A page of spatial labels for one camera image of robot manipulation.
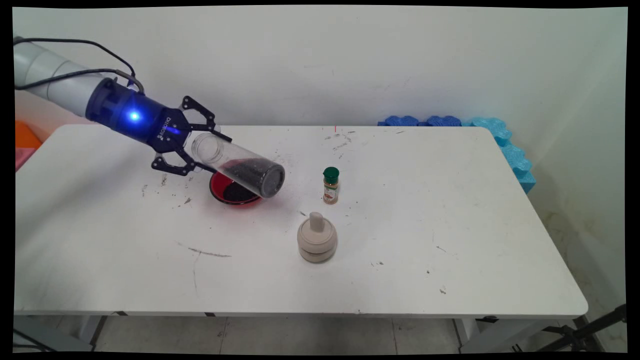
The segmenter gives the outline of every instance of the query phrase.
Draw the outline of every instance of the blue foam block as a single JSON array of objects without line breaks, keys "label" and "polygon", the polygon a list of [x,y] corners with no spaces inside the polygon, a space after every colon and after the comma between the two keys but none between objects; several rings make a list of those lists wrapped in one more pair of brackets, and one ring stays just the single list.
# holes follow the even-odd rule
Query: blue foam block
[{"label": "blue foam block", "polygon": [[531,170],[531,161],[525,159],[524,150],[513,145],[509,140],[507,144],[500,148],[502,154],[507,159],[509,166],[518,179],[523,178]]},{"label": "blue foam block", "polygon": [[471,119],[471,126],[479,126],[489,129],[499,146],[505,146],[507,141],[511,138],[511,131],[507,130],[507,125],[504,121],[495,117],[488,119],[474,117]]},{"label": "blue foam block", "polygon": [[453,116],[432,116],[426,120],[429,126],[462,126],[460,119]]},{"label": "blue foam block", "polygon": [[389,116],[385,122],[388,126],[418,126],[418,119],[413,116]]},{"label": "blue foam block", "polygon": [[536,184],[536,180],[530,172],[527,172],[522,178],[518,179],[518,181],[520,182],[520,186],[522,186],[524,193],[529,193]]}]

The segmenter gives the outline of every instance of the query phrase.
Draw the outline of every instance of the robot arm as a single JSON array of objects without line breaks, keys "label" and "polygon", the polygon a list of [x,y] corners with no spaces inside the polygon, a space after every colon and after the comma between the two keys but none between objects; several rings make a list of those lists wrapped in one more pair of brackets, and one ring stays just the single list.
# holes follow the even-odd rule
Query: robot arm
[{"label": "robot arm", "polygon": [[[215,115],[211,111],[188,96],[182,99],[177,109],[149,99],[144,94],[142,84],[135,78],[133,68],[99,44],[84,40],[62,41],[97,45],[126,63],[132,74],[113,69],[90,70],[31,42],[47,40],[56,41],[24,39],[13,35],[13,82],[16,90],[27,90],[78,116],[151,146],[156,151],[152,162],[154,169],[181,176],[195,167],[215,172],[215,169],[195,161],[184,150],[191,131],[208,131],[231,142],[231,138],[215,130]],[[114,79],[105,78],[102,72],[114,72],[129,79],[130,83],[138,86],[138,91],[120,85]],[[182,113],[190,109],[202,114],[206,124],[190,124]],[[165,162],[162,154],[173,151],[186,165],[176,167]]]}]

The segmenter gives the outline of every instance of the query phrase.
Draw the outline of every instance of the pink object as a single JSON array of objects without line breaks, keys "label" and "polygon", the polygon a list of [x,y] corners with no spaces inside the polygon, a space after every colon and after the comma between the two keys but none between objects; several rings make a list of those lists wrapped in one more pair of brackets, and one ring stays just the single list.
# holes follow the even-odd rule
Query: pink object
[{"label": "pink object", "polygon": [[34,148],[16,147],[15,148],[15,171],[18,171],[25,162],[36,152]]}]

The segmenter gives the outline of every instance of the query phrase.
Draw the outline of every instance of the tiled floor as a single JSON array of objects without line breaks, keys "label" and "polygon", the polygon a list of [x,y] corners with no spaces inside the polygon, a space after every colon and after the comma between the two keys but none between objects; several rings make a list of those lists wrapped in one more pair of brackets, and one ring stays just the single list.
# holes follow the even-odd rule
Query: tiled floor
[{"label": "tiled floor", "polygon": [[[80,316],[34,318],[71,335],[80,327]],[[541,332],[519,345],[532,351],[557,338]],[[457,354],[459,346],[451,319],[109,316],[95,351],[403,355]]]}]

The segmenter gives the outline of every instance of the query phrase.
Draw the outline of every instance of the green cap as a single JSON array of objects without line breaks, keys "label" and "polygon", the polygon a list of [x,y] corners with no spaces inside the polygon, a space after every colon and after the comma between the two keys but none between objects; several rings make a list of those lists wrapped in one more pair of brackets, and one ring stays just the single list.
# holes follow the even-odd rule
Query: green cap
[{"label": "green cap", "polygon": [[322,175],[324,175],[324,179],[327,183],[335,184],[338,182],[338,175],[340,175],[340,172],[335,167],[328,167],[324,170]]}]

